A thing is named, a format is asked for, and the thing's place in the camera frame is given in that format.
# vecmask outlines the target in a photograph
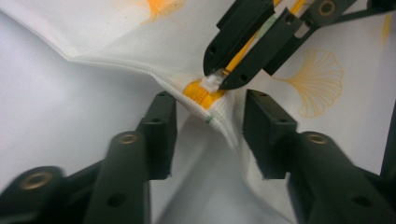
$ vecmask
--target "white cloth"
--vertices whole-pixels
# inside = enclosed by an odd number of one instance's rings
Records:
[[[378,173],[396,96],[394,23],[389,27],[389,16],[382,15],[323,28],[274,77],[261,71],[204,110],[182,92],[203,76],[205,48],[232,2],[2,0],[0,9],[71,62],[155,77],[190,111],[211,120],[241,159],[256,194],[294,219],[285,181],[262,181],[242,138],[246,88],[270,94],[299,122],[299,132],[329,135],[357,165]]]

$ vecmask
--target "yellow tag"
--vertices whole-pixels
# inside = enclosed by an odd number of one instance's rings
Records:
[[[215,103],[225,93],[223,90],[218,90],[209,94],[209,92],[202,88],[200,84],[201,80],[193,81],[186,87],[186,89],[184,89],[183,94],[204,109],[208,109],[212,106],[213,103]]]

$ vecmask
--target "yellow ginkgo leaf pattern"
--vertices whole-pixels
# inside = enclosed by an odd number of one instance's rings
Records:
[[[167,16],[181,9],[186,0],[147,0],[150,16],[144,23],[155,21],[160,17]]]
[[[392,16],[390,14],[385,16],[384,25],[382,26],[382,44],[385,45],[387,43],[388,35],[390,32],[390,24],[391,24]]]
[[[298,73],[290,78],[277,78],[288,82],[299,92],[302,117],[313,118],[331,106],[343,91],[344,70],[333,53],[309,49],[304,53],[304,63]]]

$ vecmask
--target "metal screw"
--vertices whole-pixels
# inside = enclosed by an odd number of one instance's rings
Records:
[[[38,189],[50,182],[53,175],[49,172],[39,172],[29,175],[21,182],[21,189]]]
[[[119,139],[119,142],[123,145],[128,145],[134,143],[137,139],[138,137],[134,134],[125,134]]]
[[[308,140],[316,144],[321,144],[321,145],[327,144],[327,139],[318,134],[309,134]]]

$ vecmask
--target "yellow strap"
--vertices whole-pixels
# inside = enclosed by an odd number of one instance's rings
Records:
[[[235,67],[239,64],[239,62],[241,62],[242,58],[245,56],[245,53],[248,50],[248,47],[251,45],[251,42],[253,42],[254,38],[256,37],[256,35],[259,32],[256,32],[256,34],[254,34],[254,36],[252,36],[249,41],[246,43],[246,45],[239,50],[239,52],[237,54],[235,54],[235,56],[233,57],[233,59],[230,61],[230,63],[228,63],[227,67],[225,67],[225,71],[223,72],[225,75],[229,75],[234,69]]]
[[[297,14],[298,11],[300,11],[301,7],[305,3],[305,0],[297,0],[296,3],[294,3],[293,7],[291,8],[290,12],[294,15]]]
[[[210,106],[212,106],[213,103],[215,103],[215,101],[217,101],[225,93],[223,90],[218,90],[209,94],[209,92],[202,88],[200,84],[201,80],[193,81],[186,87],[186,89],[184,89],[183,94],[192,99],[204,109],[208,109]]]

